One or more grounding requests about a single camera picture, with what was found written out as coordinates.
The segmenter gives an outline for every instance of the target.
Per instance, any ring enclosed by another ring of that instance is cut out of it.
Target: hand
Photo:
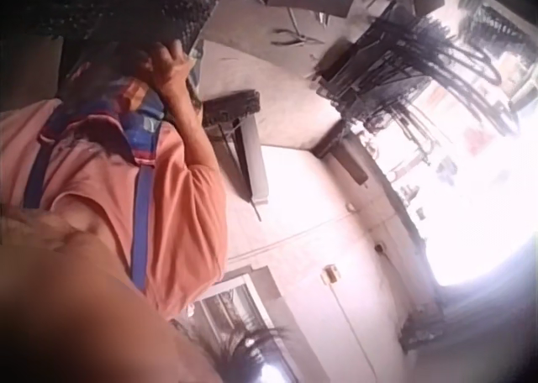
[[[166,100],[188,96],[186,82],[194,61],[185,54],[179,40],[168,46],[156,43],[149,53],[149,60],[140,69],[141,78]]]

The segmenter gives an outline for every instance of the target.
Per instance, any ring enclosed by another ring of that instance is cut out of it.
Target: ceiling
[[[435,12],[453,28],[459,22],[457,1],[446,0]],[[294,9],[301,33],[324,44],[281,47],[272,45],[272,31],[292,29],[285,8],[265,7],[256,0],[220,0],[203,31],[200,97],[205,100],[256,89],[261,94],[261,111],[256,115],[261,143],[312,149],[340,115],[316,94],[309,79],[331,46],[360,37],[369,18],[388,4],[377,0],[368,7],[371,2],[355,0],[348,18],[331,17],[327,28],[311,12]]]

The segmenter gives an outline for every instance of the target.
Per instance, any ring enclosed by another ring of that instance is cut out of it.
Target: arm
[[[150,69],[146,67],[150,83],[161,94],[174,118],[185,145],[187,166],[205,165],[218,171],[219,164],[213,147],[202,128],[187,89],[187,77],[193,63],[178,41],[168,47],[157,44],[151,51],[150,58]]]
[[[205,165],[218,171],[219,163],[213,146],[198,120],[187,87],[183,88],[184,90],[178,88],[172,95],[165,97],[165,100],[185,145],[185,163],[187,166]]]

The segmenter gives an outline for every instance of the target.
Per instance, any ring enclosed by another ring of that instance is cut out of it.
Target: suspender strap
[[[53,149],[53,144],[41,144],[40,150],[32,165],[32,169],[30,170],[26,188],[24,189],[24,208],[37,209],[40,207],[41,197],[43,196],[43,190],[45,188],[43,186],[45,182],[45,173]]]
[[[145,288],[148,263],[150,201],[153,192],[154,168],[140,167],[134,187],[133,243],[131,247],[131,280],[141,291]]]

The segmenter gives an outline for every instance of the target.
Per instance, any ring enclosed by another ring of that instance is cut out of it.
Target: workshop
[[[537,0],[3,6],[3,381],[537,381]]]

